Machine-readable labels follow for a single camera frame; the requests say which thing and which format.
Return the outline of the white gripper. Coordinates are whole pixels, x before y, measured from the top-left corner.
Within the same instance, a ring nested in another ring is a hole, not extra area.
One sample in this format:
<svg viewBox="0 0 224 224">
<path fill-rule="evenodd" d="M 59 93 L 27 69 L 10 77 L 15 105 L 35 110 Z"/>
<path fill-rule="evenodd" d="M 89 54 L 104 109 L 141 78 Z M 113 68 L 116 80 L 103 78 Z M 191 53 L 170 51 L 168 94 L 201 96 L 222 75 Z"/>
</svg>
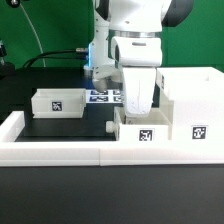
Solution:
<svg viewBox="0 0 224 224">
<path fill-rule="evenodd" d="M 111 55 L 123 81 L 127 117 L 147 117 L 153 103 L 157 68 L 162 63 L 160 38 L 114 36 Z"/>
</svg>

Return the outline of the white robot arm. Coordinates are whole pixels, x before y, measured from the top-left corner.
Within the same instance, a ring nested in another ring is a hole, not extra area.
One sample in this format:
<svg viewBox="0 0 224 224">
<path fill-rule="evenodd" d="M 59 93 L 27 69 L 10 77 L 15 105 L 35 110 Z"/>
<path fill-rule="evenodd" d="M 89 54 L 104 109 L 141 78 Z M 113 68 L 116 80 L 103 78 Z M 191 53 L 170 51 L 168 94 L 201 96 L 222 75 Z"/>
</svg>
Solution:
<svg viewBox="0 0 224 224">
<path fill-rule="evenodd" d="M 182 23 L 194 0 L 92 0 L 92 5 L 94 37 L 84 71 L 100 92 L 109 80 L 121 83 L 125 115 L 146 117 L 162 64 L 162 29 Z"/>
</svg>

